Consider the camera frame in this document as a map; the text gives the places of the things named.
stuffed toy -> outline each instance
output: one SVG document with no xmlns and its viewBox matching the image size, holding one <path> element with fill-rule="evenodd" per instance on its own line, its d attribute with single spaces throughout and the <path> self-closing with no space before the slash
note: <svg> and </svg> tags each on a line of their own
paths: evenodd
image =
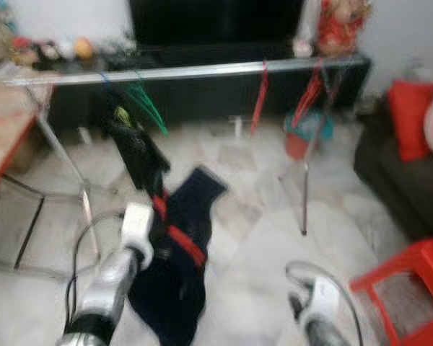
<svg viewBox="0 0 433 346">
<path fill-rule="evenodd" d="M 318 50 L 325 56 L 353 54 L 357 32 L 370 14 L 365 0 L 322 0 L 318 24 Z"/>
</svg>

white wall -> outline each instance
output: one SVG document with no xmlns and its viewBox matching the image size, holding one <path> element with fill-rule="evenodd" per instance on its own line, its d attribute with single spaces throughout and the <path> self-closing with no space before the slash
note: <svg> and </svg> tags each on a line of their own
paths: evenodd
<svg viewBox="0 0 433 346">
<path fill-rule="evenodd" d="M 32 38 L 122 37 L 130 29 L 128 0 L 8 0 L 18 29 Z M 433 0 L 372 0 L 360 37 L 375 62 L 365 93 L 383 92 L 412 58 L 433 68 Z"/>
<path fill-rule="evenodd" d="M 8 0 L 19 33 L 34 39 L 123 37 L 131 29 L 128 0 Z"/>
<path fill-rule="evenodd" d="M 408 62 L 433 69 L 433 0 L 373 0 L 360 48 L 375 67 L 364 93 L 385 91 Z"/>
</svg>

decorative item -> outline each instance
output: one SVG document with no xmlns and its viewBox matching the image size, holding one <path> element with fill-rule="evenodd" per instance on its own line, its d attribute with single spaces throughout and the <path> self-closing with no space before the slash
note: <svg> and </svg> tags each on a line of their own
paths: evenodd
<svg viewBox="0 0 433 346">
<path fill-rule="evenodd" d="M 59 58 L 61 58 L 54 43 L 47 43 L 45 45 L 41 45 L 40 51 L 42 52 L 45 59 L 48 61 L 57 61 Z"/>
<path fill-rule="evenodd" d="M 58 47 L 59 53 L 61 54 L 62 58 L 66 60 L 75 59 L 76 54 L 73 40 L 71 40 L 70 38 L 63 38 L 56 43 L 56 46 Z"/>
<path fill-rule="evenodd" d="M 81 60 L 89 60 L 93 57 L 93 48 L 89 40 L 84 37 L 77 38 L 75 42 L 75 53 Z"/>
<path fill-rule="evenodd" d="M 32 41 L 25 36 L 15 36 L 12 39 L 12 60 L 21 66 L 32 66 L 39 61 Z"/>
<path fill-rule="evenodd" d="M 0 20 L 9 28 L 13 35 L 17 34 L 13 12 L 5 0 L 0 0 Z"/>
<path fill-rule="evenodd" d="M 325 56 L 353 54 L 357 32 L 371 11 L 365 0 L 322 0 L 318 25 L 318 50 Z"/>
<path fill-rule="evenodd" d="M 421 58 L 413 58 L 403 69 L 401 77 L 413 83 L 433 83 L 433 69 L 427 68 Z"/>
</svg>

white tile floor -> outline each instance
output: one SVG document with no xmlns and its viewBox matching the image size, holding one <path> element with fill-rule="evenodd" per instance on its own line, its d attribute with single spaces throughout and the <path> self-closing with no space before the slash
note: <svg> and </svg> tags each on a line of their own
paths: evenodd
<svg viewBox="0 0 433 346">
<path fill-rule="evenodd" d="M 287 293 L 293 289 L 284 275 L 288 261 L 309 260 L 346 283 L 407 245 L 385 208 L 353 172 L 360 130 L 357 124 L 338 122 L 334 139 L 312 160 L 307 237 L 299 232 L 302 175 L 285 154 L 279 122 L 262 122 L 253 138 L 235 138 L 226 123 L 187 124 L 171 128 L 168 137 L 154 137 L 172 163 L 165 180 L 170 190 L 196 163 L 205 164 L 229 185 L 212 210 L 207 306 L 194 345 L 306 345 L 287 305 Z M 117 195 L 94 190 L 95 213 L 122 208 L 131 200 L 148 203 L 135 191 L 111 140 L 72 144 L 68 150 L 92 182 L 119 189 Z M 18 178 L 43 190 L 78 189 L 71 172 L 51 152 L 41 154 Z M 0 259 L 13 261 L 37 202 L 5 182 L 1 191 Z M 46 203 L 22 264 L 68 273 L 82 224 L 77 204 Z M 97 227 L 103 254 L 117 244 L 118 226 L 111 220 Z M 92 258 L 89 242 L 82 258 L 86 263 Z M 54 345 L 63 327 L 65 284 L 0 271 L 0 346 Z M 362 319 L 367 345 L 375 345 Z M 355 345 L 349 316 L 339 324 Z M 158 344 L 126 307 L 113 345 Z"/>
</svg>

red strap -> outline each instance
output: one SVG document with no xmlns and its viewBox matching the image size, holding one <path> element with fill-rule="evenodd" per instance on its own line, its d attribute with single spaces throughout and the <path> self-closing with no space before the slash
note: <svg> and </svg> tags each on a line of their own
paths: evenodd
<svg viewBox="0 0 433 346">
<path fill-rule="evenodd" d="M 320 67 L 322 65 L 323 59 L 320 59 L 314 70 L 312 70 L 310 82 L 308 83 L 307 89 L 298 102 L 297 109 L 295 110 L 295 114 L 291 123 L 292 128 L 295 128 L 298 125 L 298 122 L 302 119 L 303 114 L 308 108 L 311 107 L 322 90 L 323 81 L 319 76 Z"/>
<path fill-rule="evenodd" d="M 258 93 L 257 103 L 255 105 L 255 111 L 252 116 L 252 126 L 250 127 L 250 134 L 254 134 L 260 118 L 261 109 L 265 103 L 266 90 L 268 90 L 268 69 L 266 67 L 266 61 L 263 62 L 263 76 L 261 79 L 260 92 Z"/>
<path fill-rule="evenodd" d="M 160 198 L 158 195 L 154 195 L 152 198 L 152 204 L 154 208 L 159 212 L 160 217 L 164 221 L 167 217 L 167 206 L 165 205 L 164 199 Z"/>
<path fill-rule="evenodd" d="M 170 226 L 168 234 L 182 247 L 192 258 L 197 267 L 202 267 L 206 261 L 206 255 L 193 243 L 189 237 L 179 228 Z"/>
</svg>

